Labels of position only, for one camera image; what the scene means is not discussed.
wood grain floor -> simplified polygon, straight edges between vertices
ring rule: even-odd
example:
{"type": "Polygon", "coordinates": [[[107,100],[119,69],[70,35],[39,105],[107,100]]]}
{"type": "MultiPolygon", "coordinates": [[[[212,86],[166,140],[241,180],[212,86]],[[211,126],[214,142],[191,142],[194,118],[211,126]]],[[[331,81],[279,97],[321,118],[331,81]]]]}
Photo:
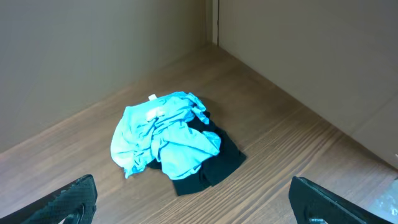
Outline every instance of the wood grain floor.
{"type": "Polygon", "coordinates": [[[0,154],[0,217],[93,174],[93,223],[295,223],[287,192],[304,176],[367,208],[398,173],[223,50],[207,46],[0,154]],[[216,187],[176,197],[157,170],[124,179],[109,145],[124,107],[174,91],[203,99],[248,156],[216,187]]]}

wall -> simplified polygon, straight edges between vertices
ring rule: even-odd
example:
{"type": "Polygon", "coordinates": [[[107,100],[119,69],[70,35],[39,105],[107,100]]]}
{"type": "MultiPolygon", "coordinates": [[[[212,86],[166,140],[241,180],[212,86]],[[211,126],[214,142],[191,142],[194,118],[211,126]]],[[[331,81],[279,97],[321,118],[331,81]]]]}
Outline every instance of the wall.
{"type": "Polygon", "coordinates": [[[220,0],[220,46],[398,167],[398,2],[220,0]]]}
{"type": "Polygon", "coordinates": [[[201,0],[2,0],[0,152],[199,48],[204,22],[201,0]]]}

brown floor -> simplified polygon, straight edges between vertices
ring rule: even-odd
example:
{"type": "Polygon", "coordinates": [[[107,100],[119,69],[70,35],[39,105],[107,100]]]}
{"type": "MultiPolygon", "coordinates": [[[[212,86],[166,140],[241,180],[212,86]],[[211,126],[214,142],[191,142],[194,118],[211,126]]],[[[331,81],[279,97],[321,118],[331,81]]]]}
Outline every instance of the brown floor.
{"type": "Polygon", "coordinates": [[[294,175],[362,207],[397,171],[270,81],[209,46],[0,154],[0,217],[93,174],[93,223],[294,223],[287,192],[294,175]],[[187,91],[203,98],[218,126],[248,156],[216,187],[176,197],[157,170],[124,179],[109,145],[126,105],[187,91]]]}

crumpled clothing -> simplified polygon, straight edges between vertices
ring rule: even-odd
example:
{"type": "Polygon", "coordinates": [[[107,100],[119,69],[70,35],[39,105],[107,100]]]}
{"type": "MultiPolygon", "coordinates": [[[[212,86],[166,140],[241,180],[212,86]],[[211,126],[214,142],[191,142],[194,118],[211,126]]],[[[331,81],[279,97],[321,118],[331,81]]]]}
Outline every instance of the crumpled clothing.
{"type": "Polygon", "coordinates": [[[205,105],[195,95],[184,92],[126,107],[112,138],[113,161],[124,168],[125,178],[142,172],[154,159],[172,180],[198,172],[221,145],[217,134],[187,126],[194,117],[208,124],[204,111],[205,105]]]}

wooden floor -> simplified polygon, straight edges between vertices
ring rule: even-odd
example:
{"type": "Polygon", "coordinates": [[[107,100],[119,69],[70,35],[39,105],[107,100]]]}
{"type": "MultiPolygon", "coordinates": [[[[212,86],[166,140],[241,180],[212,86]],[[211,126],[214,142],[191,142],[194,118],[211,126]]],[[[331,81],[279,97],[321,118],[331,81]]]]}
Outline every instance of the wooden floor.
{"type": "Polygon", "coordinates": [[[207,46],[0,154],[0,217],[93,174],[93,223],[295,223],[304,176],[367,208],[398,173],[239,60],[207,46]],[[216,187],[176,197],[157,170],[124,179],[109,145],[124,107],[174,91],[203,99],[248,156],[216,187]]]}

